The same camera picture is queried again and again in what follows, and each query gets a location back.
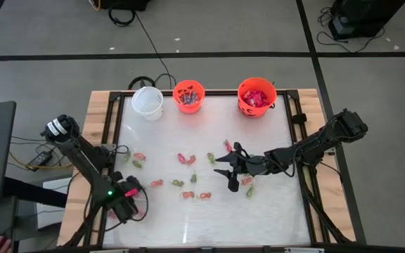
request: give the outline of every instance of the white bucket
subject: white bucket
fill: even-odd
[[[154,87],[143,87],[132,96],[134,111],[148,121],[155,121],[163,114],[163,95]]]

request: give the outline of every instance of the wooden table frame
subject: wooden table frame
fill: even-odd
[[[233,91],[235,90],[209,90],[207,92],[218,95],[223,93],[232,95]],[[132,94],[132,92],[133,91],[93,91],[82,132],[83,137],[93,145],[116,142],[118,140],[121,123],[122,106],[124,105],[124,96],[120,97],[120,95]],[[164,96],[169,96],[171,91],[163,91],[163,93]],[[285,94],[285,105],[289,105],[289,108],[286,108],[289,112],[289,122],[290,117],[293,115],[305,113],[307,116],[307,122],[305,122],[305,124],[294,124],[294,127],[290,127],[292,141],[301,140],[307,135],[318,131],[319,128],[326,123],[315,89],[279,90],[278,93]],[[334,168],[337,167],[335,157],[332,155],[325,155],[323,162]],[[350,182],[345,183],[345,179],[349,180],[349,175],[344,176],[345,173],[347,174],[347,169],[341,169],[341,172],[343,185],[342,182],[340,182],[339,176],[334,171],[323,167],[322,164],[317,167],[317,172],[309,171],[307,168],[298,168],[300,180],[303,180],[301,174],[304,173],[304,179],[306,179],[307,185],[311,188],[314,196],[322,203],[324,211],[340,231],[350,240],[356,240],[356,238],[358,238],[357,240],[359,242],[365,243],[364,240],[362,240],[362,238],[364,238],[364,232],[361,228],[360,219],[353,219],[353,221],[355,221],[353,230],[353,223],[351,222],[348,208],[352,208],[354,212],[356,212],[356,202],[352,189],[346,188],[346,186],[351,185]],[[58,245],[67,242],[81,225],[84,205],[89,196],[89,190],[89,184],[80,175],[72,182],[60,229]],[[350,192],[349,196],[352,195],[352,199],[348,197],[348,201],[346,201],[345,193],[347,194],[348,192]],[[321,226],[316,212],[310,207],[307,200],[303,198],[303,201],[311,241],[335,242],[326,228]],[[100,214],[95,219],[93,226],[97,230],[100,229],[102,225]],[[102,238],[103,235],[101,233],[93,232],[88,233],[82,242],[85,245],[95,245],[101,243]]]

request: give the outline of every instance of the table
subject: table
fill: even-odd
[[[316,89],[298,89],[294,91],[299,95],[301,110],[307,116],[307,122],[305,123],[307,134],[318,131],[326,121]],[[91,94],[82,135],[93,145],[101,144],[105,121],[108,116],[110,116],[110,123],[108,124],[107,140],[108,143],[111,143],[111,140],[113,140],[117,123],[118,101],[113,103],[111,111],[108,110],[110,94],[111,91],[93,91]],[[291,102],[290,107],[293,114],[296,114],[296,104]],[[297,131],[297,139],[300,140],[301,138],[302,135],[300,131]],[[337,168],[334,156],[326,155],[323,162]],[[317,167],[317,171],[316,178],[325,212],[347,238],[355,240],[356,236],[354,234],[352,220],[349,215],[345,193],[338,174],[321,164]],[[306,169],[304,170],[304,174],[306,175],[306,181],[309,187],[311,187],[311,181],[308,179],[309,172]],[[84,206],[89,196],[89,191],[90,185],[86,182],[85,178],[80,175],[76,176],[70,186],[70,193],[68,195],[60,229],[58,245],[67,242],[81,225]],[[323,238],[319,219],[313,210],[311,214],[314,221],[316,241],[322,242]],[[94,228],[97,229],[98,226],[99,219],[97,217],[94,222]],[[89,243],[96,244],[97,237],[97,233],[92,233]]]

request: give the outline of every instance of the orange bucket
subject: orange bucket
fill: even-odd
[[[184,105],[183,103],[181,103],[181,100],[179,98],[183,94],[190,92],[196,92],[199,98],[198,102],[192,105]],[[177,107],[180,109],[180,111],[184,113],[191,114],[197,112],[200,109],[201,104],[203,104],[204,97],[205,97],[204,87],[197,81],[185,80],[179,82],[173,89],[173,100],[177,104]]]
[[[258,90],[263,91],[266,95],[266,99],[269,101],[269,105],[255,108],[243,101],[242,97],[247,91],[251,90]],[[265,114],[268,108],[274,108],[274,102],[277,99],[276,89],[274,88],[273,84],[268,80],[260,77],[252,77],[248,78],[243,81],[237,90],[237,97],[238,97],[238,109],[246,116],[246,117],[260,117]]]

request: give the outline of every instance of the table leg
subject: table leg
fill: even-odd
[[[3,195],[16,196],[21,200],[42,203],[54,207],[65,208],[65,205],[67,204],[66,194],[34,186],[9,177],[4,179]]]

